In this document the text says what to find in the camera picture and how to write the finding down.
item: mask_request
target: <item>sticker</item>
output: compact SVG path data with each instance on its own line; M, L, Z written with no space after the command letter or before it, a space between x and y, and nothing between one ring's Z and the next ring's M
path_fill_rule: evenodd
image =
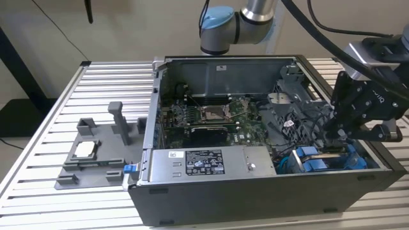
M169 158L184 158L184 151L170 151L169 152Z
M294 125L294 122L292 120L288 120L284 122L284 127L290 127Z
M216 71L225 71L226 69L226 66L216 66Z
M186 175L214 174L225 174L221 150L186 151Z

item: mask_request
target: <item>table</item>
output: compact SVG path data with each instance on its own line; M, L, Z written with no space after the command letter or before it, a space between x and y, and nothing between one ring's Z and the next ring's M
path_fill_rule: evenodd
M333 86L340 63L309 59ZM77 70L36 134L0 184L0 230L148 229L122 187L54 190L81 117L113 124L106 111L110 101L124 103L129 122L148 115L153 62L92 62ZM409 120L398 120L399 143L383 143L409 170ZM409 174L385 191L366 194L344 213L236 221L176 229L409 229Z

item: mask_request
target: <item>power supply label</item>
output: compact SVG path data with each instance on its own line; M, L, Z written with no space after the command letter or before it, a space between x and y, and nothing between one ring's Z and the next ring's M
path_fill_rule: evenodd
M186 175L224 174L221 150L186 151Z

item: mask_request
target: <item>floor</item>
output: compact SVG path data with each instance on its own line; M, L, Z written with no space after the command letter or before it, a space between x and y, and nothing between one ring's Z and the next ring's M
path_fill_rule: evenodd
M26 138L2 138L5 142L12 145L16 145L24 148L30 140L29 137ZM0 181L2 181L16 159L18 158L22 150L5 145L0 142Z

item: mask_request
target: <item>black pole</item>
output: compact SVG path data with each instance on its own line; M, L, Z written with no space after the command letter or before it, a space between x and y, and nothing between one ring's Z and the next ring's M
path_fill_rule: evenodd
M92 17L92 8L90 8L90 0L84 0L85 3L85 11L88 16L88 22L92 24L94 22L94 19Z
M50 103L44 92L28 70L16 49L8 40L8 37L0 27L0 59L4 62L9 72L18 82L34 108L42 116L46 115L50 109Z

